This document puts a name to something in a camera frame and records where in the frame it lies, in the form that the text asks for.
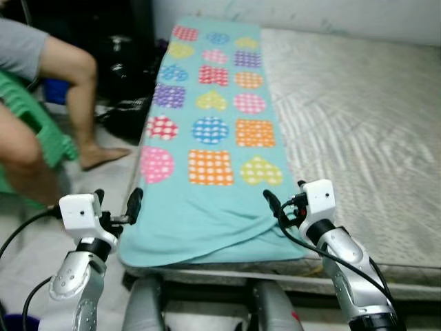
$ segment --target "white mattress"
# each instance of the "white mattress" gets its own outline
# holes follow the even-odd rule
[[[439,51],[272,29],[262,31],[262,47],[292,173],[334,182],[336,223],[366,246],[396,284],[395,295],[440,300]],[[286,281],[286,288],[332,292],[319,266],[311,255],[176,265],[166,274],[181,281],[217,274],[223,277],[211,279],[222,282],[254,275]]]

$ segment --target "teal towel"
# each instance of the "teal towel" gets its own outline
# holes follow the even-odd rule
[[[126,265],[299,259],[266,200],[297,193],[255,25],[186,17],[173,29],[146,127]]]

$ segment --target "polka dot shape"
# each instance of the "polka dot shape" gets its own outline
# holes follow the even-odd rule
[[[203,65],[199,68],[199,83],[228,86],[228,71],[224,68]]]
[[[206,61],[225,64],[228,61],[228,56],[221,50],[204,50],[202,58]]]
[[[234,53],[234,65],[238,67],[260,68],[262,66],[262,57],[257,52],[238,50]]]
[[[162,148],[145,146],[141,150],[141,174],[147,184],[160,183],[174,170],[172,155]]]
[[[255,50],[259,46],[259,42],[250,37],[239,38],[236,40],[235,44],[239,48],[249,48],[252,50]]]
[[[165,115],[149,117],[147,120],[147,136],[161,140],[172,140],[178,134],[178,126]]]
[[[238,119],[236,144],[240,147],[274,147],[273,125],[270,121]]]
[[[193,47],[175,41],[169,44],[167,51],[175,59],[185,59],[194,53]]]
[[[265,100],[254,93],[237,94],[234,97],[234,106],[245,114],[259,114],[265,110]]]
[[[195,140],[207,145],[217,145],[228,137],[227,124],[218,117],[203,117],[193,124]]]
[[[196,105],[202,109],[214,108],[219,111],[227,109],[227,100],[216,91],[209,91],[202,94],[197,100]]]
[[[263,84],[263,77],[255,72],[238,72],[234,80],[242,88],[259,88]]]
[[[188,73],[176,64],[161,66],[159,78],[166,81],[186,81],[188,79]]]
[[[193,28],[186,28],[185,26],[175,26],[172,34],[185,41],[195,41],[198,38],[199,30]]]
[[[280,185],[283,181],[280,169],[258,155],[240,167],[240,175],[250,185],[262,182],[269,185]]]
[[[214,45],[224,45],[229,41],[229,35],[220,32],[211,32],[207,34],[207,40]]]
[[[228,151],[190,150],[188,179],[199,185],[233,185],[234,174]]]
[[[153,104],[166,108],[182,108],[185,100],[185,88],[158,83],[156,85]]]

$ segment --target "person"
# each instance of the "person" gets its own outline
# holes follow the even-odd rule
[[[5,2],[0,0],[0,7]],[[96,142],[96,62],[92,55],[45,32],[0,16],[0,70],[30,81],[43,77],[70,83],[66,106],[83,170],[130,153],[124,148],[103,148]],[[0,163],[17,192],[46,205],[58,201],[57,176],[45,164],[37,138],[1,101]]]

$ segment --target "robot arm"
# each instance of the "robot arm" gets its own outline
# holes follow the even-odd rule
[[[336,207],[332,182],[323,179],[299,184],[300,193],[285,205],[280,205],[270,191],[264,192],[281,226],[298,226],[306,242],[346,261],[383,287],[366,249],[353,240],[344,228],[336,228],[331,222]],[[286,205],[297,207],[294,220],[289,220],[283,212]],[[334,284],[340,307],[351,330],[405,330],[398,322],[391,302],[377,287],[329,257],[323,257],[322,262]]]
[[[101,211],[104,192],[68,195],[60,200],[65,230],[77,244],[49,284],[48,313],[39,331],[96,330],[96,308],[104,288],[105,261],[115,251],[122,224],[133,224],[143,191],[135,189],[122,217]]]

